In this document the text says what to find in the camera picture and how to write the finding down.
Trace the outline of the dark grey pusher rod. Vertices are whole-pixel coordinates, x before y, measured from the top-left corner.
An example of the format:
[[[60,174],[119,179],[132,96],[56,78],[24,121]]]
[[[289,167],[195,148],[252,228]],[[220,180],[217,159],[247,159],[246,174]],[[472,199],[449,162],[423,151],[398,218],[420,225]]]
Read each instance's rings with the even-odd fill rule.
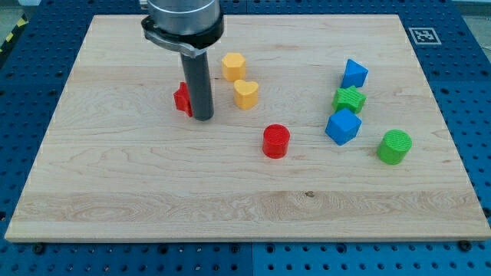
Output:
[[[214,106],[207,53],[204,52],[195,57],[181,54],[180,58],[193,117],[200,121],[209,120],[213,117]]]

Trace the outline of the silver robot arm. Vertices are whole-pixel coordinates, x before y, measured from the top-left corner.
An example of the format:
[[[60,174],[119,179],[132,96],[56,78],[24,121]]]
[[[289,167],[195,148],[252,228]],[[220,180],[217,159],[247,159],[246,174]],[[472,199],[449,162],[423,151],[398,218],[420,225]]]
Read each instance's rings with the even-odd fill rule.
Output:
[[[214,115],[207,49],[224,32],[219,0],[148,0],[149,15],[141,21],[144,37],[180,54],[193,117]]]

